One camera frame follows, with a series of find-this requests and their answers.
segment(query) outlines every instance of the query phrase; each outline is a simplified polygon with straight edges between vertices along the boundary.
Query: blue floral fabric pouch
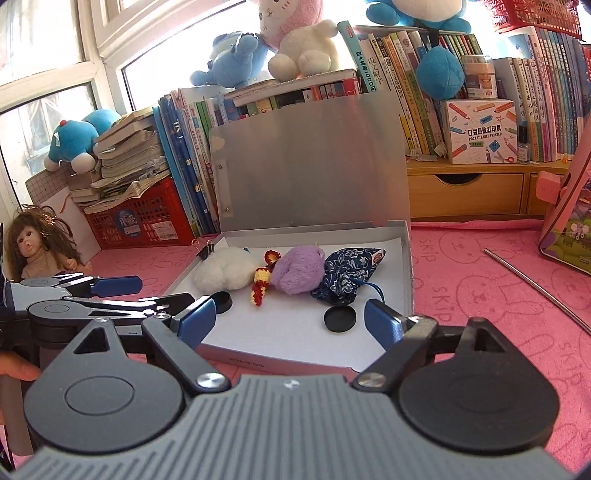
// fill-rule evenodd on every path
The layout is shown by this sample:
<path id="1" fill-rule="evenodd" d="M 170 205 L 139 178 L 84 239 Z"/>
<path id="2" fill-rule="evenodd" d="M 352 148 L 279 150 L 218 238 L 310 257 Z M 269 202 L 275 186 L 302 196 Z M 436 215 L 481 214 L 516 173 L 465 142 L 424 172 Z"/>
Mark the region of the blue floral fabric pouch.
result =
<path id="1" fill-rule="evenodd" d="M 324 278 L 310 294 L 331 305 L 349 305 L 355 301 L 361 285 L 374 287 L 382 301 L 379 287 L 368 282 L 386 250 L 379 248 L 343 248 L 328 256 L 324 262 Z"/>

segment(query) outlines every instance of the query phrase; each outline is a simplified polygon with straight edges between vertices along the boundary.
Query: box lid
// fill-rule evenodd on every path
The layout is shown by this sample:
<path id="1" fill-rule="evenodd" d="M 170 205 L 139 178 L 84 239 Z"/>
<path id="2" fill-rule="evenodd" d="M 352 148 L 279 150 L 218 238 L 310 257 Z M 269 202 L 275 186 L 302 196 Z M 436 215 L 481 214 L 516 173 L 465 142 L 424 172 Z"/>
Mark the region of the box lid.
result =
<path id="1" fill-rule="evenodd" d="M 223 232 L 410 224 L 395 92 L 290 105 L 210 132 Z"/>

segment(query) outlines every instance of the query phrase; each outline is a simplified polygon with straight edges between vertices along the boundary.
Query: blue plush toy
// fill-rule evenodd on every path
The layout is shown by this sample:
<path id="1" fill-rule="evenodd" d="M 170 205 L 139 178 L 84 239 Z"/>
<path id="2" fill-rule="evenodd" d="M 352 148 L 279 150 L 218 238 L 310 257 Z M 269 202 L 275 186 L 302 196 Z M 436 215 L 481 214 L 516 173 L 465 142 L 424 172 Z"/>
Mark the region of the blue plush toy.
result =
<path id="1" fill-rule="evenodd" d="M 267 58 L 268 47 L 251 33 L 234 32 L 216 37 L 213 41 L 208 72 L 193 72 L 195 86 L 214 83 L 225 88 L 242 88 L 256 77 Z"/>
<path id="2" fill-rule="evenodd" d="M 93 170 L 96 161 L 92 147 L 96 137 L 120 118 L 120 114 L 113 110 L 95 110 L 80 122 L 62 120 L 53 131 L 49 153 L 43 162 L 46 170 L 56 171 L 61 160 L 70 162 L 76 173 Z"/>
<path id="3" fill-rule="evenodd" d="M 430 30 L 431 48 L 417 67 L 417 83 L 435 100 L 452 98 L 462 88 L 464 71 L 455 55 L 439 46 L 438 30 L 468 34 L 470 24 L 460 18 L 466 0 L 365 0 L 368 19 L 380 25 L 404 25 Z"/>

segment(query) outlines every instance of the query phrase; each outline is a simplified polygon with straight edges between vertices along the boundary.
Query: doll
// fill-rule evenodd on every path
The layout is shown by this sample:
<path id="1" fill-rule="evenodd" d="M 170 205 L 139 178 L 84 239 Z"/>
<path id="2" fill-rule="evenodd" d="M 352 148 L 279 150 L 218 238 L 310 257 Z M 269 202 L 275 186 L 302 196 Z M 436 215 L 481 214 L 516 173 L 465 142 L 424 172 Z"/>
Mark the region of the doll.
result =
<path id="1" fill-rule="evenodd" d="M 22 205 L 5 239 L 7 274 L 14 281 L 92 272 L 90 263 L 82 264 L 72 229 L 49 206 Z"/>

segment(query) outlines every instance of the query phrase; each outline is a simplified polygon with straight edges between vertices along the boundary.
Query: white cardboard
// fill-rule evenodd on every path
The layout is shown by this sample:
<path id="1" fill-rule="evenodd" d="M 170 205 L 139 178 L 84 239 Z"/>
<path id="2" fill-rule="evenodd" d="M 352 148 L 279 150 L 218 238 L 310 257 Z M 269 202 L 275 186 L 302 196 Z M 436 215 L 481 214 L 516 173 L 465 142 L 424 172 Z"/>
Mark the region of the white cardboard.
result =
<path id="1" fill-rule="evenodd" d="M 252 255 L 261 259 L 261 265 L 268 249 L 285 254 L 295 245 L 316 242 L 327 257 L 347 247 L 383 248 L 386 256 L 370 281 L 380 286 L 389 306 L 410 314 L 405 283 L 411 279 L 403 261 L 409 250 L 402 247 L 403 239 L 394 237 L 388 227 L 293 235 L 259 236 L 251 232 L 241 236 L 229 235 L 218 240 L 216 249 L 228 245 L 248 247 Z M 167 293 L 188 292 L 195 298 L 202 296 L 193 282 L 193 270 L 198 263 L 194 262 Z M 231 292 L 233 306 L 217 317 L 216 326 L 198 349 L 203 356 L 275 374 L 340 372 L 351 379 L 384 353 L 363 322 L 366 301 L 379 298 L 370 286 L 359 289 L 352 304 L 357 315 L 356 323 L 345 333 L 333 333 L 325 327 L 323 316 L 330 306 L 312 298 L 309 293 L 289 296 L 270 288 L 262 306 L 256 307 L 250 303 L 250 292 L 250 286 Z"/>

